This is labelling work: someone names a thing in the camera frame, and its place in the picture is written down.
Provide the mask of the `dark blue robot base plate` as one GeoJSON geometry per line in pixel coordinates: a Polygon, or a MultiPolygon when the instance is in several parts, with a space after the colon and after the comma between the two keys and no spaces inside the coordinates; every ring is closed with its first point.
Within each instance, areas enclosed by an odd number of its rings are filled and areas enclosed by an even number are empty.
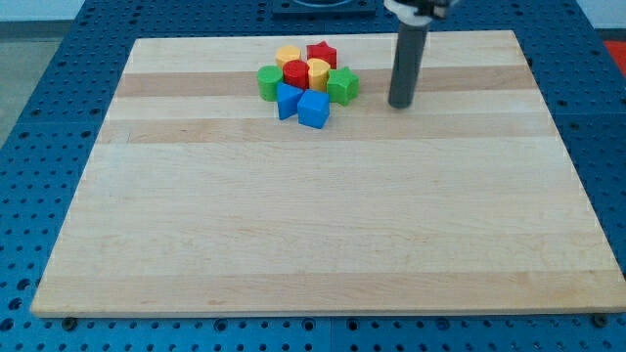
{"type": "Polygon", "coordinates": [[[327,18],[341,15],[374,15],[376,0],[273,0],[271,13],[274,19],[291,17],[327,18]]]}

